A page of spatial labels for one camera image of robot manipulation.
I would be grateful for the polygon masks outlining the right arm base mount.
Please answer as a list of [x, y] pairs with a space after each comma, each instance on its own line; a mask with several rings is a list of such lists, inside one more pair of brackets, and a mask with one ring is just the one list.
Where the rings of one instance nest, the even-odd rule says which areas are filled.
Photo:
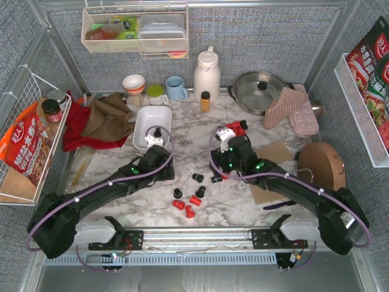
[[282, 215], [275, 223], [265, 229], [250, 229], [247, 232], [254, 249], [306, 249], [309, 247], [306, 240], [289, 240], [281, 231], [281, 224], [291, 217], [291, 214]]

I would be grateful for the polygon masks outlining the pink striped cloth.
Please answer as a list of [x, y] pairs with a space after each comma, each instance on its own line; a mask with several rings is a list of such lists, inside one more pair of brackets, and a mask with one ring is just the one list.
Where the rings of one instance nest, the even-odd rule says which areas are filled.
[[308, 99], [307, 93], [284, 87], [279, 98], [274, 100], [266, 110], [263, 128], [276, 127], [285, 117], [298, 110]]

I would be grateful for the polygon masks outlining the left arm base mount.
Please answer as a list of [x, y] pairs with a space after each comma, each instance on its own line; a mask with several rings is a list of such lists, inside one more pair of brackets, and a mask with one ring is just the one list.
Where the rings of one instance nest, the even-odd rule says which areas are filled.
[[90, 243], [90, 251], [140, 251], [143, 246], [142, 230], [125, 230], [123, 235], [115, 235], [107, 243]]

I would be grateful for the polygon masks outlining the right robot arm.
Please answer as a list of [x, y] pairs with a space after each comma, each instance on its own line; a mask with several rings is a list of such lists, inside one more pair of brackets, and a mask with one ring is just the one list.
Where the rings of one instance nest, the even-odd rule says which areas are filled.
[[208, 157], [210, 168], [220, 175], [279, 193], [314, 214], [322, 242], [335, 253], [346, 255], [353, 247], [370, 246], [370, 223], [352, 191], [299, 180], [275, 162], [258, 158], [245, 136], [222, 141], [219, 148], [209, 149]]

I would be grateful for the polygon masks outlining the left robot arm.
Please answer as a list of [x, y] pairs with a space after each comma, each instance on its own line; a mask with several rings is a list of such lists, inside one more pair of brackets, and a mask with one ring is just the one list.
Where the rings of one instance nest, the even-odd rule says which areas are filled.
[[174, 179], [173, 153], [153, 145], [146, 153], [119, 168], [102, 182], [78, 192], [48, 193], [38, 204], [27, 227], [26, 249], [42, 251], [49, 259], [69, 248], [90, 243], [110, 243], [118, 247], [125, 230], [111, 216], [85, 221], [93, 211], [157, 181]]

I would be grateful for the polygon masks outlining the brown cardboard square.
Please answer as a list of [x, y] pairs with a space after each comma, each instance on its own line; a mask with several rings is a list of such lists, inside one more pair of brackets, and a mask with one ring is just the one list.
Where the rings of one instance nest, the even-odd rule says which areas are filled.
[[268, 159], [277, 164], [294, 159], [294, 155], [283, 141], [273, 142], [259, 148], [256, 155], [258, 158]]

